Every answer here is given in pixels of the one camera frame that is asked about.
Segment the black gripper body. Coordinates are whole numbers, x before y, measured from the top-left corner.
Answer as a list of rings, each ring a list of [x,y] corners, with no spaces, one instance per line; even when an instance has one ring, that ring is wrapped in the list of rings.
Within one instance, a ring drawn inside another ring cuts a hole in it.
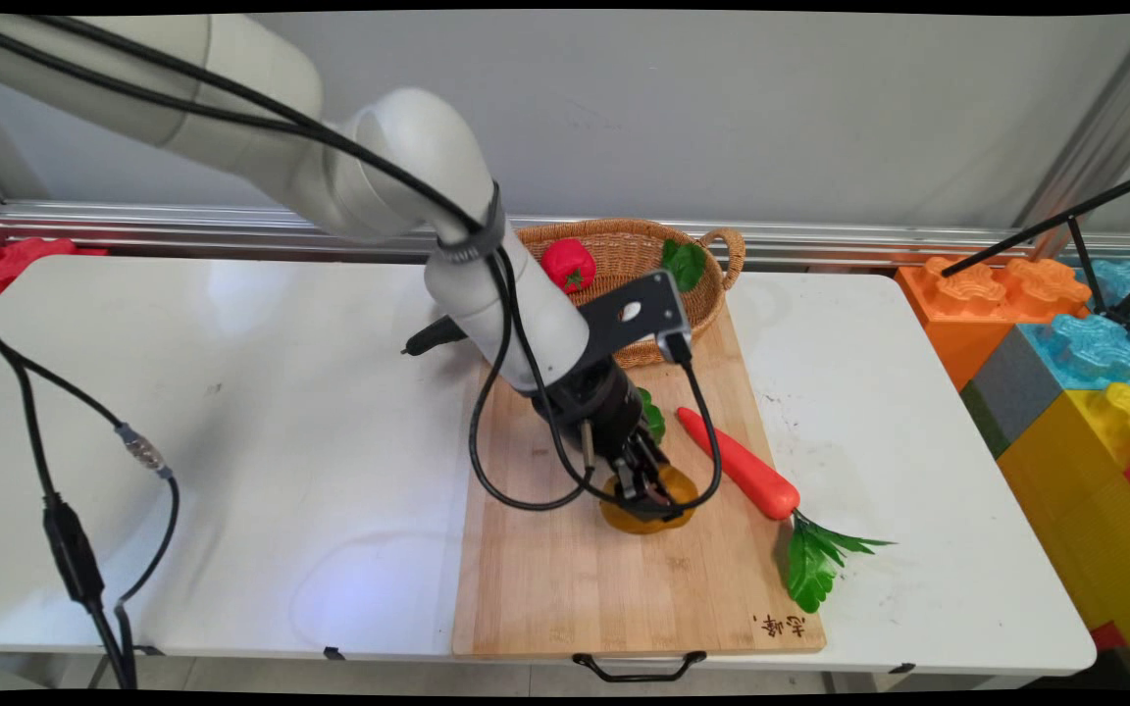
[[[612,357],[605,357],[586,368],[534,393],[534,411],[544,420],[557,424],[560,436],[582,442],[583,421],[591,422],[596,456],[625,464],[636,462],[637,430],[644,420],[644,403],[636,385]]]

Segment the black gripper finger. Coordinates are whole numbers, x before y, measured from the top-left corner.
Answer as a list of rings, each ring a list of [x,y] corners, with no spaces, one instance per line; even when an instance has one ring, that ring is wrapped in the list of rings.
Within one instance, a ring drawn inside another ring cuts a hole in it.
[[[678,522],[685,511],[673,496],[677,470],[650,436],[634,437],[634,518],[638,522]]]
[[[619,459],[612,459],[615,474],[614,495],[620,497],[625,509],[640,509],[647,500],[647,456],[644,443],[628,441]]]

